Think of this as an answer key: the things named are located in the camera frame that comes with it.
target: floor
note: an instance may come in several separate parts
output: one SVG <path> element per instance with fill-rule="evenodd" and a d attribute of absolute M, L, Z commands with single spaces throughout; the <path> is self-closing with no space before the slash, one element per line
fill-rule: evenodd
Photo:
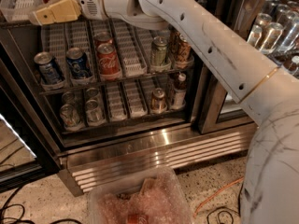
<path fill-rule="evenodd" d="M 245 163 L 246 158 L 242 154 L 176 170 L 178 181 L 191 211 L 194 212 L 196 206 L 218 189 L 242 177 Z M 241 183 L 235 184 L 204 205 L 194 223 L 239 224 L 240 219 L 235 211 L 238 210 L 240 188 Z M 13 190 L 0 194 L 0 207 L 4 205 L 12 192 Z M 52 175 L 23 187 L 10 204 L 22 204 L 25 207 L 22 219 L 30 219 L 36 224 L 50 224 L 61 218 L 73 218 L 81 223 L 89 224 L 88 200 L 88 194 L 73 197 L 59 177 Z M 19 207 L 12 207 L 6 211 L 5 217 L 18 218 L 20 213 Z"/>

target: speckled floor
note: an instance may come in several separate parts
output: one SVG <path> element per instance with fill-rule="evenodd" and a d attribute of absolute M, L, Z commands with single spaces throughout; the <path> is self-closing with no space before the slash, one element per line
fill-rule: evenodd
<path fill-rule="evenodd" d="M 224 157 L 176 170 L 192 212 L 218 189 L 244 175 L 246 158 L 243 155 Z M 222 212 L 224 209 L 213 211 L 222 206 L 237 211 L 240 188 L 241 184 L 234 185 L 203 206 L 194 223 L 232 223 L 231 216 Z M 12 192 L 13 190 L 0 194 L 0 206 L 4 205 Z M 49 224 L 61 218 L 74 218 L 89 224 L 87 201 L 87 194 L 73 197 L 59 177 L 52 175 L 23 187 L 11 203 L 23 204 L 25 214 L 22 219 L 30 219 L 36 224 Z M 18 217 L 20 213 L 18 207 L 13 207 L 6 211 L 6 217 Z M 233 211 L 230 211 L 230 214 L 234 218 L 234 224 L 240 223 L 239 217 Z"/>

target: orange cable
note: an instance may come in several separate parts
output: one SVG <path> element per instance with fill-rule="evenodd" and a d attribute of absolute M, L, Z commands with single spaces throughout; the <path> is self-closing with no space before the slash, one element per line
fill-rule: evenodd
<path fill-rule="evenodd" d="M 206 203 L 208 203 L 211 199 L 213 199 L 213 198 L 214 198 L 215 196 L 217 196 L 219 193 L 221 193 L 223 190 L 228 189 L 228 188 L 230 188 L 232 185 L 234 185 L 234 184 L 236 184 L 236 183 L 239 183 L 239 182 L 242 182 L 243 180 L 244 180 L 244 177 L 241 177 L 241 178 L 237 179 L 236 181 L 231 182 L 230 184 L 228 184 L 228 185 L 222 187 L 221 189 L 219 189 L 218 191 L 216 191 L 212 196 L 210 196 L 210 197 L 208 197 L 207 199 L 205 199 L 202 203 L 200 203 L 200 204 L 197 206 L 197 208 L 196 208 L 196 210 L 195 210 L 195 212 L 194 212 L 194 214 L 193 214 L 193 217 L 196 218 L 196 216 L 197 216 L 197 214 L 198 214 L 198 212 L 199 212 L 199 209 L 202 208 Z"/>

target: white robotic arm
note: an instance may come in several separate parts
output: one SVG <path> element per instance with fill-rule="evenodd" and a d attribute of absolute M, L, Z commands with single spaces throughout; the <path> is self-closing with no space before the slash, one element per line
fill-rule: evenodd
<path fill-rule="evenodd" d="M 193 0 L 78 1 L 89 19 L 119 18 L 147 29 L 163 28 L 168 21 L 184 35 L 223 87 L 260 126 L 249 149 L 242 223 L 297 223 L 298 80 Z M 98 12 L 93 13 L 92 6 Z"/>

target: dark blue can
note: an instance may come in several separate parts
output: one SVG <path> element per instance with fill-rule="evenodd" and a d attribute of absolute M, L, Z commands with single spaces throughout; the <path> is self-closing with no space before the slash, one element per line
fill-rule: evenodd
<path fill-rule="evenodd" d="M 72 48 L 66 52 L 66 61 L 74 79 L 91 77 L 92 71 L 86 53 L 79 48 Z"/>
<path fill-rule="evenodd" d="M 38 53 L 35 58 L 39 74 L 47 85 L 54 85 L 64 81 L 63 72 L 56 59 L 49 52 Z"/>

